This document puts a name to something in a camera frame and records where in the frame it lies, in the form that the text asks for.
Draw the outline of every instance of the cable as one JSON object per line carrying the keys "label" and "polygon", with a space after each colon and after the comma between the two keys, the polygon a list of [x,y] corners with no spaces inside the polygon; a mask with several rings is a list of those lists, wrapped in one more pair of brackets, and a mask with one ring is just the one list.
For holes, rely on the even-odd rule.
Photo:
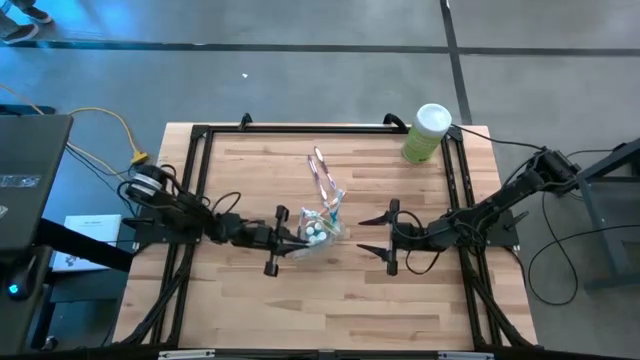
{"label": "cable", "polygon": [[552,305],[552,306],[563,306],[563,305],[567,305],[567,304],[571,303],[576,298],[576,296],[578,295],[578,273],[576,272],[576,268],[573,266],[573,262],[569,258],[569,255],[567,254],[566,250],[564,249],[564,246],[562,246],[562,244],[558,240],[558,237],[556,236],[555,232],[551,228],[551,223],[549,222],[549,217],[547,216],[547,209],[544,206],[544,204],[545,204],[544,199],[545,199],[545,195],[546,194],[547,194],[546,192],[542,193],[542,215],[544,217],[545,223],[547,223],[547,227],[549,228],[549,232],[551,232],[551,237],[553,237],[553,243],[558,244],[558,246],[560,247],[560,251],[562,251],[562,255],[564,255],[565,259],[567,259],[567,263],[569,264],[569,267],[571,268],[571,275],[573,276],[573,281],[574,281],[575,285],[574,285],[574,288],[573,288],[573,290],[571,292],[571,296],[569,296],[569,298],[567,300],[558,301],[558,302],[553,302],[553,301],[546,300],[546,299],[542,298],[538,294],[538,292],[536,291],[535,287],[533,286],[533,283],[531,282],[531,263],[529,263],[529,271],[528,271],[529,288],[531,288],[531,292],[533,293],[533,295],[535,295],[538,298],[538,300],[542,301],[543,303],[545,303],[547,305]]}
{"label": "cable", "polygon": [[113,111],[110,111],[110,110],[107,110],[107,109],[103,109],[103,108],[99,108],[99,107],[78,108],[78,109],[72,110],[69,113],[69,115],[77,114],[77,113],[83,112],[83,111],[101,111],[103,113],[109,114],[109,115],[115,117],[116,119],[120,120],[120,123],[124,127],[124,130],[127,132],[127,137],[129,138],[129,144],[131,144],[131,149],[133,150],[133,155],[135,156],[136,153],[140,152],[138,150],[138,148],[136,147],[136,144],[133,142],[133,136],[131,135],[131,129],[129,129],[129,126],[127,125],[127,122],[124,121],[124,119],[120,115],[114,113]]}
{"label": "cable", "polygon": [[[11,88],[9,88],[8,86],[0,83],[0,87],[2,87],[3,89],[5,89],[6,91],[8,91],[9,93],[13,94],[16,98],[18,98],[20,101],[22,101],[23,103],[31,106],[38,114],[40,115],[45,115],[44,112],[42,110],[40,110],[40,108],[38,108],[31,100],[29,100],[28,98],[26,98],[25,96],[20,95],[19,93],[17,93],[16,91],[12,90]],[[144,162],[148,159],[148,155],[146,153],[142,153],[140,151],[138,151],[138,148],[135,146],[134,142],[133,142],[133,137],[131,135],[131,131],[129,130],[129,127],[127,126],[126,122],[124,121],[124,119],[109,110],[103,109],[103,108],[98,108],[98,107],[86,107],[86,108],[79,108],[76,110],[71,111],[71,113],[69,113],[69,115],[71,114],[75,114],[78,112],[82,112],[82,111],[101,111],[110,115],[115,116],[118,120],[120,120],[120,122],[122,123],[122,125],[124,126],[127,135],[129,137],[129,143],[131,144],[131,147],[133,149],[133,158],[131,160],[132,164],[138,164],[141,162]],[[117,176],[118,179],[120,179],[120,181],[124,181],[124,178],[122,178],[118,172],[116,172],[115,170],[113,170],[113,168],[111,166],[109,166],[109,164],[107,164],[104,160],[100,159],[99,157],[91,154],[90,152],[80,148],[79,146],[67,141],[67,145],[69,147],[71,147],[72,149],[74,149],[77,152],[82,153],[84,156],[90,158],[91,160],[97,162],[98,164],[104,166],[107,170],[109,170],[109,172],[111,172],[113,175]]]}
{"label": "cable", "polygon": [[418,223],[418,228],[420,229],[420,232],[422,232],[424,230],[424,227],[422,226],[422,222],[420,222],[420,219],[418,219],[418,217],[416,216],[416,214],[412,213],[411,211],[407,211],[407,210],[400,210],[397,213],[395,213],[395,215],[393,216],[393,218],[391,218],[391,226],[393,228],[393,230],[395,232],[397,232],[398,234],[400,234],[400,236],[408,239],[408,240],[424,240],[424,239],[428,239],[432,236],[436,236],[438,234],[442,234],[444,232],[449,231],[451,228],[448,227],[446,229],[442,229],[442,230],[438,230],[434,233],[431,234],[424,234],[421,236],[411,236],[411,235],[407,235],[405,233],[403,233],[402,231],[400,231],[400,229],[398,229],[398,217],[401,214],[407,214],[409,215],[413,220],[416,221],[416,223]]}
{"label": "cable", "polygon": [[73,152],[74,154],[78,155],[79,157],[83,158],[86,161],[87,165],[91,166],[94,170],[100,172],[104,176],[117,176],[117,175],[122,175],[122,174],[130,174],[131,169],[133,168],[133,164],[132,164],[131,166],[129,166],[129,168],[127,170],[122,170],[122,171],[118,171],[115,174],[111,174],[111,173],[108,173],[108,172],[100,169],[99,167],[95,166],[94,164],[92,164],[91,161],[89,161],[87,158],[84,157],[84,155],[82,155],[81,153],[77,152],[73,148],[67,147],[66,149],[68,151]]}
{"label": "cable", "polygon": [[[583,154],[583,153],[603,153],[603,152],[612,152],[613,150],[604,150],[604,149],[591,149],[591,150],[580,150],[580,151],[574,151],[571,154],[567,155],[566,158],[570,158],[573,155],[578,155],[578,154]],[[582,196],[574,194],[572,192],[568,192],[567,196],[569,196],[570,198],[574,199],[574,200],[578,200],[578,201],[582,201],[584,199],[582,199]]]}
{"label": "cable", "polygon": [[550,303],[544,299],[542,299],[533,289],[533,284],[531,282],[531,268],[533,267],[533,263],[536,261],[536,259],[538,258],[538,256],[545,251],[546,249],[548,249],[549,247],[551,247],[551,245],[555,245],[558,244],[560,245],[561,242],[563,241],[567,241],[567,240],[571,240],[580,236],[584,236],[584,235],[589,235],[589,234],[594,234],[594,233],[598,233],[601,231],[608,231],[608,230],[616,230],[616,229],[627,229],[627,228],[640,228],[640,224],[636,224],[636,225],[618,225],[618,226],[611,226],[611,227],[606,227],[606,228],[601,228],[601,229],[596,229],[596,230],[590,230],[590,231],[583,231],[577,234],[573,234],[573,235],[569,235],[566,237],[563,237],[561,239],[556,239],[550,243],[548,243],[547,245],[543,246],[540,250],[538,250],[538,252],[535,253],[535,255],[533,255],[533,258],[531,258],[531,262],[529,262],[529,269],[527,270],[527,279],[529,280],[529,287],[531,288],[531,291],[534,293],[534,295],[542,302],[544,302],[545,304],[549,304],[549,305],[555,305],[555,306],[561,306],[561,305],[566,305],[571,301],[568,302],[561,302],[561,303]]}
{"label": "cable", "polygon": [[[611,152],[612,150],[604,150],[604,149],[589,149],[589,150],[579,150],[579,151],[574,151],[570,154],[568,154],[566,156],[566,158],[570,158],[574,155],[578,155],[578,154],[583,154],[583,153],[601,153],[601,152]],[[529,270],[528,270],[528,282],[529,282],[529,287],[531,288],[531,292],[538,298],[538,300],[542,301],[543,303],[547,304],[547,305],[552,305],[552,306],[563,306],[563,305],[567,305],[569,303],[571,303],[576,296],[578,295],[578,273],[576,272],[576,268],[573,265],[573,262],[571,261],[571,258],[569,258],[569,255],[567,254],[566,250],[564,249],[564,246],[562,246],[562,244],[560,244],[560,241],[558,240],[558,237],[556,236],[555,232],[553,231],[553,228],[551,227],[551,223],[549,221],[549,217],[547,215],[547,209],[545,207],[545,196],[546,196],[546,192],[542,194],[542,215],[544,217],[544,221],[547,224],[547,228],[549,228],[549,232],[551,232],[551,236],[553,237],[553,242],[551,244],[558,244],[558,246],[560,247],[560,251],[562,251],[562,255],[565,257],[565,259],[567,259],[567,263],[569,264],[569,267],[571,268],[571,274],[573,276],[574,279],[574,283],[575,286],[573,288],[573,291],[571,292],[571,296],[569,296],[569,298],[567,300],[564,301],[559,301],[559,302],[553,302],[553,301],[549,301],[544,299],[542,296],[540,296],[540,294],[538,294],[538,292],[536,291],[535,287],[533,286],[533,283],[531,282],[531,264],[533,263],[533,260],[538,256],[538,254],[540,252],[538,252],[533,259],[531,260],[531,263],[529,263]],[[568,193],[568,195],[570,195],[572,198],[576,199],[576,200],[582,200],[581,197],[572,194],[572,193]]]}
{"label": "cable", "polygon": [[124,178],[120,175],[118,175],[118,172],[113,170],[113,168],[111,166],[109,166],[109,164],[107,164],[104,160],[100,159],[99,157],[91,154],[90,152],[81,149],[80,147],[72,144],[71,142],[67,141],[67,146],[69,146],[70,148],[72,148],[73,150],[82,153],[84,156],[90,158],[91,160],[97,162],[98,164],[104,166],[107,170],[109,170],[109,172],[111,172],[114,176],[117,176],[118,179],[120,179],[120,181],[124,181]]}
{"label": "cable", "polygon": [[516,261],[518,262],[518,266],[520,266],[520,272],[522,273],[522,281],[524,282],[524,286],[526,287],[527,277],[524,275],[524,264],[522,263],[522,260],[520,260],[520,257],[518,256],[518,254],[512,248],[508,246],[503,246],[503,248],[508,252],[510,252],[511,255],[513,255],[513,258],[516,259]]}
{"label": "cable", "polygon": [[488,137],[488,136],[484,136],[484,135],[482,135],[482,134],[478,134],[478,133],[477,133],[477,132],[475,132],[475,131],[471,131],[471,130],[469,130],[469,129],[466,129],[466,128],[464,128],[464,127],[462,127],[462,126],[459,126],[459,125],[456,125],[456,124],[451,124],[451,126],[453,126],[453,127],[457,128],[457,129],[460,129],[460,130],[462,130],[462,131],[466,131],[466,132],[468,132],[468,133],[470,133],[470,134],[473,134],[473,135],[475,135],[475,136],[479,136],[479,137],[481,137],[481,138],[483,138],[483,139],[485,139],[485,140],[489,140],[489,141],[494,142],[494,143],[498,143],[498,144],[505,144],[505,145],[518,145],[518,146],[524,146],[524,147],[534,148],[534,149],[536,149],[536,150],[544,150],[544,148],[543,148],[543,147],[541,147],[541,146],[537,146],[537,145],[533,145],[533,144],[521,143],[521,142],[517,142],[517,141],[504,141],[504,140],[496,140],[496,139],[492,139],[492,138],[490,138],[490,137]]}
{"label": "cable", "polygon": [[[117,193],[116,189],[114,189],[111,184],[109,184],[105,179],[103,179],[100,174],[98,174],[97,171],[95,171],[94,169],[92,169],[89,165],[87,165],[83,159],[81,157],[79,157],[78,155],[76,155],[75,153],[73,153],[73,151],[70,151],[69,149],[66,149],[67,152],[69,153],[69,155],[73,156],[76,160],[78,160],[78,162],[80,162],[80,164],[84,165],[87,169],[89,169],[89,171],[91,171],[98,179],[100,179],[100,181],[102,181],[105,185],[107,185],[107,187],[109,189],[111,189],[111,191]],[[133,217],[136,216],[135,211],[133,210],[133,206],[131,205],[131,203],[129,203],[129,201],[125,198],[123,198],[122,196],[120,196],[120,199],[122,200],[122,202],[125,204],[125,206],[127,207],[127,209],[131,212],[131,215],[133,215]]]}
{"label": "cable", "polygon": [[233,196],[233,195],[236,195],[236,196],[237,196],[236,201],[234,201],[234,202],[233,202],[233,204],[231,204],[231,206],[229,206],[229,208],[227,209],[227,211],[225,211],[225,212],[224,212],[224,213],[222,213],[222,214],[223,214],[223,215],[225,215],[225,214],[228,214],[229,212],[231,212],[231,210],[233,210],[233,208],[234,208],[234,207],[236,207],[236,204],[238,204],[238,201],[240,201],[240,198],[242,197],[242,194],[241,194],[239,191],[232,191],[232,192],[230,192],[230,193],[226,193],[226,194],[222,195],[222,197],[221,197],[221,198],[219,198],[219,199],[218,199],[218,201],[216,201],[216,203],[215,203],[215,204],[213,204],[213,207],[211,208],[211,212],[212,212],[212,213],[214,213],[214,212],[215,212],[216,207],[218,207],[218,205],[220,204],[220,202],[222,202],[222,200],[224,200],[224,199],[226,199],[226,198],[228,198],[228,197],[230,197],[230,196]]}
{"label": "cable", "polygon": [[416,275],[424,275],[426,273],[428,273],[433,266],[436,264],[436,262],[438,261],[438,258],[440,257],[441,252],[436,253],[436,256],[433,257],[433,260],[431,260],[431,264],[429,264],[429,267],[427,267],[427,270],[425,271],[416,271],[413,270],[413,268],[411,268],[411,266],[409,265],[409,255],[411,255],[411,251],[409,250],[407,251],[407,256],[404,258],[404,264],[407,266],[407,270],[411,271],[412,273],[416,274]]}

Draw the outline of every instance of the clear plastic bag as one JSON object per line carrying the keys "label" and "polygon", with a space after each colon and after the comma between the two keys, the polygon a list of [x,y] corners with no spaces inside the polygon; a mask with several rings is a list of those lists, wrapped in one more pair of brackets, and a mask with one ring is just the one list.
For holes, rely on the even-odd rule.
{"label": "clear plastic bag", "polygon": [[320,212],[305,208],[300,210],[298,237],[307,240],[309,248],[291,253],[294,260],[306,259],[344,237],[346,228],[339,214],[344,195],[345,192],[338,189],[336,198],[331,203],[325,202],[325,208]]}

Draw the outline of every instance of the wooden table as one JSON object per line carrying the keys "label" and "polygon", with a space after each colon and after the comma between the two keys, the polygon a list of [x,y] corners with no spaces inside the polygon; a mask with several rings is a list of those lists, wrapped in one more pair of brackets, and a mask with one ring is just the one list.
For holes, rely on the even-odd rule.
{"label": "wooden table", "polygon": [[[167,124],[162,142],[159,162],[174,165],[178,178],[192,125]],[[470,129],[488,135],[485,126]],[[481,201],[500,187],[493,150],[490,142],[464,135],[476,201]],[[306,159],[317,145],[338,185],[348,192],[341,208],[348,234],[344,241],[313,258],[297,262],[282,259],[277,278],[262,274],[267,253],[204,240],[193,262],[180,346],[471,349],[455,249],[444,252],[423,276],[408,272],[404,252],[399,252],[399,274],[390,277],[384,263],[356,247],[386,247],[386,226],[358,226],[357,222],[381,215],[392,197],[400,199],[401,208],[415,212],[425,224],[449,207],[440,149],[427,163],[411,165],[400,155],[403,139],[388,135],[216,135],[205,195],[215,201],[229,191],[240,191],[242,199],[234,211],[271,223],[276,206],[283,204],[291,211],[288,224],[293,229],[300,207],[319,209]],[[198,174],[198,165],[194,174]],[[129,335],[156,300],[166,252],[166,245],[152,245],[134,259],[115,340]],[[413,253],[412,267],[424,269],[433,255]],[[523,336],[535,343],[516,261],[500,248],[488,249],[487,261],[497,302]],[[172,308],[170,304],[165,336]],[[483,334],[489,339],[484,306],[479,306],[479,311]]]}

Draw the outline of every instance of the white paper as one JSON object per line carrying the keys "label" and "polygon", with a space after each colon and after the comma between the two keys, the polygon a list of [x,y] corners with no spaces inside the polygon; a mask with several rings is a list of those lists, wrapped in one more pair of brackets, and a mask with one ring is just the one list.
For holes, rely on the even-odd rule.
{"label": "white paper", "polygon": [[[64,221],[64,226],[67,229],[88,236],[94,240],[106,242],[111,246],[116,246],[118,233],[120,232],[121,220],[122,215],[67,216]],[[98,265],[91,261],[62,252],[56,252],[56,256],[53,261],[54,272],[89,271],[106,268],[106,266]]]}

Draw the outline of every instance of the gray floor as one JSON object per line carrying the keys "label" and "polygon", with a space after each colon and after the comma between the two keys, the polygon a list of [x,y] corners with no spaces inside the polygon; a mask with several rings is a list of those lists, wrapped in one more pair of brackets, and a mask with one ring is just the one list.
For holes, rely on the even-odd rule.
{"label": "gray floor", "polygon": [[[446,45],[437,0],[69,0],[39,1],[56,18],[51,40],[99,39],[189,43]],[[633,0],[450,0],[460,46],[639,48]],[[12,15],[18,19],[15,10]],[[565,152],[611,148],[640,134],[640,58],[462,56],[474,124],[496,138]],[[410,119],[423,103],[445,105],[460,122],[448,55],[268,52],[164,52],[0,48],[1,81],[39,104],[70,111],[102,106],[125,116],[140,146],[156,153],[169,121],[377,123],[387,112]],[[0,102],[13,102],[0,93]],[[126,168],[130,157],[119,124],[82,114],[72,139]],[[504,177],[530,155],[496,145]],[[580,155],[588,165],[598,155]],[[547,199],[560,236],[590,229],[584,206]],[[550,241],[540,197],[518,206],[531,215],[518,233],[521,256]],[[65,157],[45,216],[125,214],[122,203],[91,173]],[[597,237],[567,244],[581,283],[603,275]],[[573,279],[557,250],[534,268],[540,293],[559,301]],[[121,287],[122,278],[113,281]],[[541,345],[557,350],[637,358],[640,288],[586,294],[551,307],[530,294]],[[57,317],[95,305],[60,307]],[[98,313],[112,311],[101,305]],[[61,348],[102,341],[109,316],[90,310],[52,332]]]}

